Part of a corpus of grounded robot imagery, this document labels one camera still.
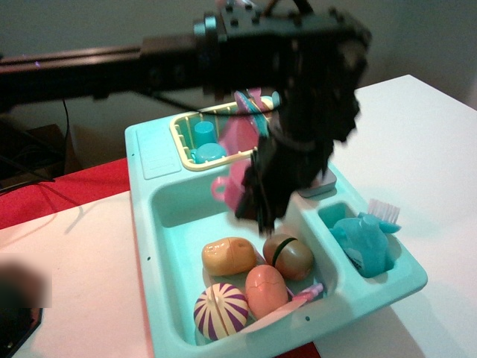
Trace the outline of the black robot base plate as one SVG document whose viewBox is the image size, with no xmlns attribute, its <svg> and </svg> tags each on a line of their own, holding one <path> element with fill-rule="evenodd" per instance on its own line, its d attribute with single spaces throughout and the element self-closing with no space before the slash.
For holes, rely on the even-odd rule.
<svg viewBox="0 0 477 358">
<path fill-rule="evenodd" d="M 12 357 L 42 321 L 43 308 L 1 308 L 1 357 Z"/>
</svg>

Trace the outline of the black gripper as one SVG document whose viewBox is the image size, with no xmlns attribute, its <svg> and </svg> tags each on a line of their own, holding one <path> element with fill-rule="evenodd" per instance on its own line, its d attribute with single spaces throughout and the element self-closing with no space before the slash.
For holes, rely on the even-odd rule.
<svg viewBox="0 0 477 358">
<path fill-rule="evenodd" d="M 291 194 L 311 186 L 319 171 L 328 168 L 333 141 L 298 141 L 283 132 L 280 123 L 268 126 L 244 173 L 237 219 L 257 221 L 261 236 L 275 231 L 274 222 L 285 216 Z"/>
</svg>

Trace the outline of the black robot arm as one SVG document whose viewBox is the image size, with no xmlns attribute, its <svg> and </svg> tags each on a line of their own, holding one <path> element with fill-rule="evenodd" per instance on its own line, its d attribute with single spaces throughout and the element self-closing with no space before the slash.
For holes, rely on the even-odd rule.
<svg viewBox="0 0 477 358">
<path fill-rule="evenodd" d="M 259 138 L 235 215 L 269 234 L 291 194 L 325 172 L 335 142 L 355 128 L 356 88 L 367 68 L 369 30 L 344 11 L 316 13 L 307 1 L 276 15 L 228 2 L 191 34 L 147 38 L 140 46 L 92 48 L 1 61 L 1 111 L 60 99 L 136 92 L 159 101 L 201 87 L 222 98 L 270 87 L 280 96 Z"/>
</svg>

